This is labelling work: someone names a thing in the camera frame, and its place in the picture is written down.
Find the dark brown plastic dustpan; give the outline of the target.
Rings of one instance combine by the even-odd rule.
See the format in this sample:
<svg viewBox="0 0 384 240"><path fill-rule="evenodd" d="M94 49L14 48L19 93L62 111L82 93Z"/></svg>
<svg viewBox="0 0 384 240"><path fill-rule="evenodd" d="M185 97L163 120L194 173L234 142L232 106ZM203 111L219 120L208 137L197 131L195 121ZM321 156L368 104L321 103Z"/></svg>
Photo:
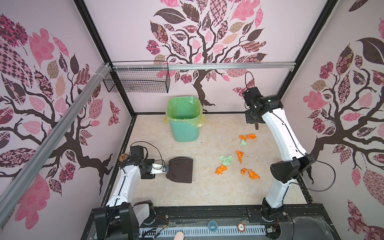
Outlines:
<svg viewBox="0 0 384 240"><path fill-rule="evenodd" d="M175 183L191 184L193 180L193 159L179 157L169 160L166 178Z"/></svg>

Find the long orange paper scrap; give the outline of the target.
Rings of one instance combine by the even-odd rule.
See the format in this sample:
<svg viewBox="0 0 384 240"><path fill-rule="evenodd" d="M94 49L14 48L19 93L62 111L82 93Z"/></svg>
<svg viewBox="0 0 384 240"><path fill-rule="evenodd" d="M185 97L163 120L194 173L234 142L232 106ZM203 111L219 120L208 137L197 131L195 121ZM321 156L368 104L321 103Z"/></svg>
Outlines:
<svg viewBox="0 0 384 240"><path fill-rule="evenodd" d="M236 151L236 154L238 155L238 160L239 160L240 164L242 164L244 153L242 151Z"/></svg>

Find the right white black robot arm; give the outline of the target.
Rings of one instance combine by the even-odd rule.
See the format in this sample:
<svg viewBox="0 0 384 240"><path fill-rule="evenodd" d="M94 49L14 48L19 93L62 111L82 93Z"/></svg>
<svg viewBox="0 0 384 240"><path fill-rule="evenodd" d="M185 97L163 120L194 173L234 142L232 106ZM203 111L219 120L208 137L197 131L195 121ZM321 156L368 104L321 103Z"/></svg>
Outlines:
<svg viewBox="0 0 384 240"><path fill-rule="evenodd" d="M268 222L283 212L284 198L291 184L316 160L308 155L295 136L281 100L276 95L263 96L257 87L243 92L246 123L266 124L280 151L282 160L270 166L273 182L263 199L261 215Z"/></svg>

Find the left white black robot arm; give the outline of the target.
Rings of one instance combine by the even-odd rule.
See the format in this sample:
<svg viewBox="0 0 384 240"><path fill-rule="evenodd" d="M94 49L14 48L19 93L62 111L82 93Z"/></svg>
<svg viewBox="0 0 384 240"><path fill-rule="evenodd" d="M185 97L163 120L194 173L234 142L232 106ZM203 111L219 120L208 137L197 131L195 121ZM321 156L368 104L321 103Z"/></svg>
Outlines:
<svg viewBox="0 0 384 240"><path fill-rule="evenodd" d="M133 146L128 155L123 154L121 178L105 206L95 210L98 240L138 240L141 224L154 211L151 201L132 204L137 181L155 178L154 160L148 159L146 150Z"/></svg>

